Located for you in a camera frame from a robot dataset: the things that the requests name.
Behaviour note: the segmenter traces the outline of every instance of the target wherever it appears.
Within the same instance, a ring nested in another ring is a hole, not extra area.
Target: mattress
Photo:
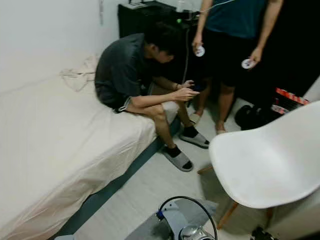
[[[172,122],[177,108],[164,104]],[[59,77],[0,96],[0,239],[45,240],[155,139],[151,119],[114,114]]]

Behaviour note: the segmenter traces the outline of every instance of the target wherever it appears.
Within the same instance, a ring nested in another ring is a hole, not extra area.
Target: white controller
[[[205,48],[203,46],[198,46],[198,48],[196,49],[196,53],[195,55],[197,57],[202,57],[203,55],[205,55]]]
[[[247,58],[247,59],[243,60],[242,63],[241,63],[241,66],[242,66],[244,69],[250,69],[250,68],[252,68],[254,65],[255,65],[255,62],[254,62],[254,61],[251,61],[250,58]]]

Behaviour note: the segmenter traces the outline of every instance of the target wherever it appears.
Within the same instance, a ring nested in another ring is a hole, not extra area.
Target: black shorts
[[[108,106],[109,108],[112,108],[114,112],[119,113],[124,110],[126,110],[130,97],[124,97],[122,94],[112,94],[112,97],[109,93],[109,91],[106,91],[104,88],[105,86],[99,86],[95,87],[96,96],[99,99],[99,101]]]
[[[251,39],[205,29],[203,77],[213,77],[214,81],[221,81],[228,87],[235,87],[247,72],[241,67],[241,63],[250,57],[255,47],[254,43],[255,41]]]

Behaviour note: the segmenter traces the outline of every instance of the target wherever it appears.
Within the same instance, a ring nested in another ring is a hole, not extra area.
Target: hand
[[[186,102],[191,99],[193,99],[196,95],[198,95],[200,92],[193,91],[190,88],[181,88],[178,91],[172,92],[172,100],[173,101],[180,101],[180,102]]]
[[[184,84],[180,85],[181,87],[179,89],[183,89],[183,88],[191,88],[192,86],[194,86],[194,81],[193,80],[187,80],[184,82]]]
[[[256,47],[250,56],[250,61],[254,63],[250,69],[253,69],[261,61],[261,57],[262,57],[262,48]]]
[[[202,34],[197,33],[192,42],[192,48],[194,54],[197,54],[198,47],[202,46],[204,43],[202,42]]]

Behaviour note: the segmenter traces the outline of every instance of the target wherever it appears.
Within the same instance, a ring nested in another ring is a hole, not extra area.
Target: dark gray t-shirt
[[[266,3],[267,0],[213,0],[216,6],[210,11],[205,27],[210,31],[253,39],[257,37]]]
[[[144,34],[123,37],[102,53],[95,73],[95,87],[105,103],[141,95],[142,83],[157,76],[157,63],[144,56]]]

